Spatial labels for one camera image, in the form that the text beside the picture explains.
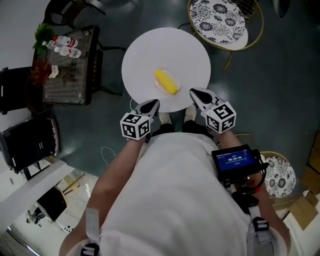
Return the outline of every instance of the white cable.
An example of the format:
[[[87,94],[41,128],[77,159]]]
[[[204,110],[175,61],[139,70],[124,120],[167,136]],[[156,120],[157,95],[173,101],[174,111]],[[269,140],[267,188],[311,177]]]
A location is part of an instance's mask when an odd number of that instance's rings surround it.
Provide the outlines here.
[[[132,106],[131,106],[132,101],[133,101],[133,98],[131,98],[131,100],[130,100],[130,109],[131,109],[131,111],[132,111]]]
[[[116,153],[115,153],[115,152],[113,151],[113,149],[112,149],[112,148],[110,148],[110,147],[103,146],[103,147],[101,148],[101,156],[102,156],[103,160],[105,161],[106,166],[108,166],[109,164],[107,163],[107,161],[106,161],[106,159],[105,159],[104,155],[102,154],[102,150],[103,150],[104,148],[111,150],[111,151],[113,152],[113,154],[114,154],[114,157],[116,157]]]

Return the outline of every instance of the gray floor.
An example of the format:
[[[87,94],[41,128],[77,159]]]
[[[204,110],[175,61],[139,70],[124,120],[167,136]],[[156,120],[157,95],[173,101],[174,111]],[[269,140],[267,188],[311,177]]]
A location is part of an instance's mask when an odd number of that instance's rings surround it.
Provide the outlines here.
[[[118,0],[118,6],[110,6],[106,16],[87,8],[74,24],[97,25],[103,45],[127,48],[146,31],[177,28],[188,22],[187,0],[126,2]],[[230,101],[237,111],[234,132],[251,133],[251,140],[260,151],[283,154],[298,179],[320,126],[319,28],[308,16],[305,4],[304,0],[291,1],[289,12],[280,19],[269,0],[260,0],[265,21],[263,35],[255,46],[234,52],[224,72],[229,53],[202,42],[212,68],[208,87]],[[188,26],[183,29],[190,32]],[[60,33],[69,30],[56,28]],[[119,50],[104,53],[103,86],[121,89],[122,59]],[[72,167],[101,175],[106,168],[101,147],[111,147],[117,154],[126,143],[119,121],[129,111],[130,99],[125,90],[122,97],[98,92],[88,106],[55,106],[63,159]],[[178,130],[183,111],[172,113],[172,118]],[[153,129],[158,127],[159,121],[154,122]],[[103,154],[108,162],[113,159],[109,150],[104,149]],[[298,182],[295,191],[301,189]]]

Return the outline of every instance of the round stool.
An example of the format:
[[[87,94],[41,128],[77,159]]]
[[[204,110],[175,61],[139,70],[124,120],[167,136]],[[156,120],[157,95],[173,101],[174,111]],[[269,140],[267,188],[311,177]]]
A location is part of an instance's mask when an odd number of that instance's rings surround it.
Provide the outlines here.
[[[253,46],[264,30],[263,12],[256,0],[189,0],[188,17],[194,34],[230,52],[224,70],[231,62],[232,52]]]
[[[288,196],[296,185],[296,174],[289,161],[275,152],[261,152],[266,169],[265,186],[271,197],[283,198]]]

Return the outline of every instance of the black strap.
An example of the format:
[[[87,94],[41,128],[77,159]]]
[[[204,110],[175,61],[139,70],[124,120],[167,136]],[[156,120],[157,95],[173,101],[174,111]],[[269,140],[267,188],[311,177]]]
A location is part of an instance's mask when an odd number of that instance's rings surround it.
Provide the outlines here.
[[[232,198],[238,204],[241,210],[247,215],[250,215],[249,208],[257,206],[259,203],[259,200],[254,196],[243,194],[240,191],[233,192]]]
[[[254,226],[254,231],[268,231],[269,230],[269,223],[264,218],[255,217],[252,221]]]
[[[99,250],[99,245],[96,243],[88,243],[82,248],[81,256],[98,256]]]

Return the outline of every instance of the table leg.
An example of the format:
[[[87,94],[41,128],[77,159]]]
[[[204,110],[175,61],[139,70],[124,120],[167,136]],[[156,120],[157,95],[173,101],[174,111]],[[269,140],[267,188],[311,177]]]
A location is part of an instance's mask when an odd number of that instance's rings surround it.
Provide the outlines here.
[[[68,24],[68,26],[69,26],[71,29],[73,29],[73,30],[76,30],[76,29],[77,29],[77,28],[75,27],[75,25],[74,25],[74,21],[70,22],[70,23]]]
[[[102,87],[102,86],[94,89],[94,90],[92,91],[92,93],[95,93],[95,92],[97,92],[97,91],[102,91],[102,92],[107,93],[107,94],[110,94],[110,95],[117,95],[117,96],[120,96],[120,97],[122,96],[122,92],[114,92],[114,91],[112,91],[112,90],[110,90],[110,89],[108,89],[108,88]]]
[[[94,1],[94,3],[96,3],[98,6],[103,6],[103,4],[100,3],[99,1]],[[106,13],[105,13],[103,10],[99,9],[99,8],[98,8],[97,6],[95,6],[94,4],[91,4],[91,3],[88,3],[88,2],[87,2],[85,5],[86,5],[86,7],[94,8],[94,9],[96,9],[98,12],[102,13],[103,15],[106,15]]]
[[[228,68],[228,66],[229,66],[229,64],[231,62],[231,59],[232,59],[232,50],[230,51],[230,55],[229,55],[228,61],[227,61],[226,65],[225,65],[223,71],[225,71]]]
[[[120,47],[120,46],[102,46],[99,42],[98,42],[100,49],[99,51],[109,51],[109,50],[122,50],[122,51],[126,51],[126,48]]]

